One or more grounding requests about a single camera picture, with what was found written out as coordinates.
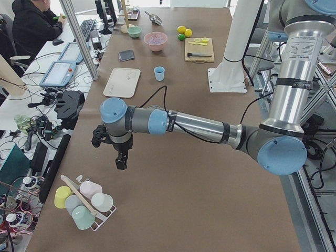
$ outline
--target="wooden stand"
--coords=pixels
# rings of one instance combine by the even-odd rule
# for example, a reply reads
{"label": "wooden stand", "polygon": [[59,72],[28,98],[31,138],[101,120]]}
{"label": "wooden stand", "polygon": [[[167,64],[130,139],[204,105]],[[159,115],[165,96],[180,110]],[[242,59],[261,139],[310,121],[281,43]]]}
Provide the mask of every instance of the wooden stand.
{"label": "wooden stand", "polygon": [[121,0],[121,4],[122,4],[122,10],[124,11],[124,15],[121,15],[121,16],[125,16],[125,22],[126,22],[126,24],[123,25],[123,26],[121,26],[120,30],[121,30],[122,33],[128,33],[127,32],[128,28],[130,28],[130,27],[132,27],[134,25],[130,24],[130,22],[128,20],[128,14],[127,14],[125,0]]}

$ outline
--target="lemon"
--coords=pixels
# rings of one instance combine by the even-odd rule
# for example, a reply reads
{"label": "lemon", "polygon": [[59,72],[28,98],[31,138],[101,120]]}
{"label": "lemon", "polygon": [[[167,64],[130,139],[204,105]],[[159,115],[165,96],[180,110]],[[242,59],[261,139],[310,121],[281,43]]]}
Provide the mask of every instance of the lemon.
{"label": "lemon", "polygon": [[184,35],[185,35],[186,37],[191,37],[192,34],[193,34],[193,31],[192,31],[191,29],[187,29],[187,30],[185,30],[185,32],[184,32]]}
{"label": "lemon", "polygon": [[177,32],[178,33],[184,33],[185,32],[185,30],[186,30],[187,28],[185,27],[185,26],[179,26],[178,28],[177,28]]}
{"label": "lemon", "polygon": [[179,35],[177,36],[177,38],[178,38],[180,41],[183,41],[183,40],[185,40],[185,35],[184,35],[183,33],[181,33],[181,34],[179,34]]}
{"label": "lemon", "polygon": [[209,42],[209,39],[208,38],[202,38],[202,43],[208,43]]}

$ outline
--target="white desk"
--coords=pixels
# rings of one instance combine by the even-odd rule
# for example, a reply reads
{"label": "white desk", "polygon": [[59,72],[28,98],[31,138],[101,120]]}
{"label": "white desk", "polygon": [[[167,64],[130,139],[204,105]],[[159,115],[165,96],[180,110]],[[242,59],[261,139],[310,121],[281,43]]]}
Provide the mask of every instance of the white desk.
{"label": "white desk", "polygon": [[[78,22],[81,23],[85,19],[97,19],[97,18],[98,18],[98,22],[100,22],[100,19],[97,15],[78,15]],[[39,83],[42,80],[43,75],[37,74],[34,72],[45,73],[48,70],[50,64],[53,61],[57,60],[59,57],[59,54],[52,54],[52,55],[47,55],[47,54],[50,54],[53,52],[61,53],[63,49],[65,48],[66,44],[74,40],[74,36],[71,32],[70,25],[68,22],[65,23],[64,28],[63,28],[63,33],[58,38],[62,39],[64,43],[54,46],[52,41],[46,42],[42,50],[37,55],[36,57],[37,59],[31,63],[31,65],[25,72],[25,74],[29,74],[29,73],[32,73],[32,74],[25,75],[22,77],[22,80],[24,81],[24,83],[27,84],[26,87],[30,90],[31,93],[35,93],[35,94],[32,95],[31,98],[29,97],[30,93],[28,91],[26,91],[20,97],[12,97],[11,95],[9,95],[7,99],[4,101],[4,103],[2,104],[2,106],[0,107],[0,118],[2,119],[0,129],[15,131],[17,125],[14,122],[14,115],[18,113],[25,114],[30,117],[41,115],[40,112],[38,112],[35,108],[27,107],[27,104],[31,102],[41,102],[42,101],[42,96],[39,95],[39,93],[43,92],[43,88],[39,86]],[[101,37],[101,42],[102,42],[103,47],[108,43],[109,38],[110,38],[110,35],[103,35]],[[89,43],[91,47],[90,49],[91,55],[94,56],[95,54],[92,49],[91,41],[89,41]],[[88,69],[84,62],[80,63],[77,66],[77,70],[74,74],[74,77],[75,77],[76,84],[74,85],[73,84],[74,81],[70,81],[69,88],[72,87],[71,90],[80,90],[86,94],[86,92],[88,92],[90,89],[92,79],[90,77],[90,73],[88,72]],[[46,113],[49,111],[50,106],[48,107],[38,106],[38,108],[43,113]],[[56,119],[57,114],[54,112],[53,109],[47,114],[47,116],[50,121],[56,120],[58,121],[58,123],[60,123],[60,121]]]}
{"label": "white desk", "polygon": [[[99,26],[102,24],[100,22],[100,19],[98,17],[98,15],[78,15],[78,22],[82,23],[83,20],[85,19],[97,19],[97,29],[99,28]],[[39,52],[39,54],[37,55],[36,58],[41,57],[43,55],[47,55],[50,53],[61,53],[64,49],[64,47],[66,46],[66,44],[68,42],[72,42],[74,40],[74,36],[72,34],[72,31],[70,29],[70,25],[68,22],[65,23],[64,27],[63,27],[63,33],[58,37],[59,39],[62,39],[64,41],[64,43],[58,45],[58,46],[54,46],[52,41],[48,41],[46,42],[46,44],[44,45],[44,47],[42,48],[42,50]],[[108,40],[110,38],[110,35],[103,35],[100,39],[101,39],[101,43],[102,46],[105,47],[105,45],[108,43]],[[94,56],[95,53],[93,52],[93,47],[91,44],[91,41],[89,41],[90,43],[90,52],[91,55]],[[22,77],[23,82],[27,85],[26,87],[29,89],[29,91],[31,93],[36,93],[39,95],[40,92],[44,93],[44,89],[42,87],[39,86],[40,81],[42,80],[43,76],[42,74],[37,74],[35,72],[42,72],[45,73],[50,64],[57,60],[60,54],[52,54],[52,55],[47,55],[45,57],[41,57],[38,58],[37,60],[34,60],[31,65],[29,66],[29,68],[26,70],[25,74],[29,74],[30,75],[24,75]],[[81,92],[83,92],[86,94],[87,92],[90,90],[90,86],[92,83],[92,79],[90,76],[90,73],[88,72],[88,69],[85,65],[84,62],[80,63],[77,66],[77,70],[74,74],[75,77],[75,81],[73,81],[73,79],[70,81],[70,87],[71,90],[80,90]],[[10,151],[10,149],[13,146],[13,143],[6,143],[7,141],[12,140],[12,137],[8,137],[10,130],[15,131],[17,129],[17,125],[14,122],[14,116],[16,114],[25,114],[29,117],[32,116],[42,116],[41,113],[36,109],[36,108],[28,108],[28,104],[31,102],[41,102],[42,101],[42,96],[38,96],[38,95],[32,95],[32,97],[30,98],[30,93],[28,91],[26,91],[22,96],[20,97],[12,97],[11,95],[9,95],[7,97],[7,99],[4,101],[4,103],[2,104],[2,106],[0,107],[0,118],[1,118],[1,124],[0,124],[0,129],[1,130],[6,130],[5,135],[0,139],[0,144],[3,144],[2,146],[0,146],[0,155],[1,157],[6,157]],[[40,105],[38,106],[38,108],[43,112],[43,113],[47,113],[47,117],[50,121],[56,121],[57,125],[60,125],[61,120],[58,120],[57,117],[57,113],[54,111],[54,106],[50,105],[50,106],[44,106],[44,105]],[[54,140],[50,140],[48,141],[52,146],[57,147],[60,140],[61,140],[61,136],[66,134],[66,133],[70,133],[71,134],[71,130],[63,130],[63,132],[59,132],[57,135],[57,138]],[[23,133],[20,134],[19,137],[14,139],[14,142],[16,142],[18,144],[19,147],[22,147],[23,144],[26,141],[27,136],[24,135]],[[31,150],[27,151],[25,154],[29,159],[32,159],[33,157],[33,153],[36,147],[36,144],[39,142],[40,140],[38,139],[38,137],[36,137],[35,135],[33,135],[32,137],[32,143],[31,143]],[[48,149],[48,153],[46,156],[46,160],[45,160],[45,165],[48,162],[48,160],[52,159],[53,156],[55,155],[55,150],[53,150],[53,148],[50,148],[50,146],[46,145],[47,147],[49,147]],[[23,241],[18,244],[15,245],[15,251],[25,251],[26,247],[28,246],[28,243],[30,241],[31,236],[29,235],[23,235]]]}

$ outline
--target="table surface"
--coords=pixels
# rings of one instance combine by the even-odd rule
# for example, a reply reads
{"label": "table surface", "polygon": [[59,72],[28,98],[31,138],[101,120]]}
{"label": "table surface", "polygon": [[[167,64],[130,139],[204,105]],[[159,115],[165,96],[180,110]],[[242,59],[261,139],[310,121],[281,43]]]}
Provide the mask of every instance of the table surface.
{"label": "table surface", "polygon": [[[162,26],[152,25],[140,9],[138,39],[114,32],[68,145],[58,175],[27,251],[300,251],[279,177],[263,170],[246,154],[230,146],[210,144],[181,133],[134,134],[128,169],[116,169],[111,145],[91,145],[92,131],[101,123],[102,92],[115,67],[139,68],[135,95],[127,104],[142,104],[167,85],[167,107],[195,116],[238,124],[255,99],[246,94],[210,93],[207,69],[222,60],[231,16],[225,8],[146,8]],[[176,28],[185,25],[194,37],[213,39],[215,62],[184,62],[184,43]],[[161,52],[145,47],[152,31],[168,35]],[[132,49],[135,60],[120,62],[118,52]],[[155,81],[153,68],[164,66],[165,79]],[[162,106],[163,91],[148,105]],[[258,125],[258,104],[245,123]],[[65,209],[54,206],[54,194],[65,185],[64,174],[102,185],[114,198],[117,211],[96,232],[78,230]]]}

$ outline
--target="cup rack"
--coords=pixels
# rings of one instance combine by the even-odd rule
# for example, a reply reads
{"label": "cup rack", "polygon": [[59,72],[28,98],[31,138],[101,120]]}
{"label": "cup rack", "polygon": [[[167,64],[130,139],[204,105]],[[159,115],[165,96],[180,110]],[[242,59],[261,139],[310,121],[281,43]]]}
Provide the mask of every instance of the cup rack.
{"label": "cup rack", "polygon": [[[66,177],[65,175],[61,175],[61,179],[67,184],[67,186],[73,191],[73,193],[83,202],[84,206],[91,212],[91,214],[96,218],[95,222],[92,224],[91,229],[93,231],[97,231],[107,220],[111,217],[111,215],[117,210],[116,206],[112,206],[110,210],[105,212],[108,215],[102,214],[98,210],[94,209],[90,203],[81,195],[78,191],[80,185],[76,184],[74,181]],[[77,181],[81,184],[82,176],[77,177]]]}

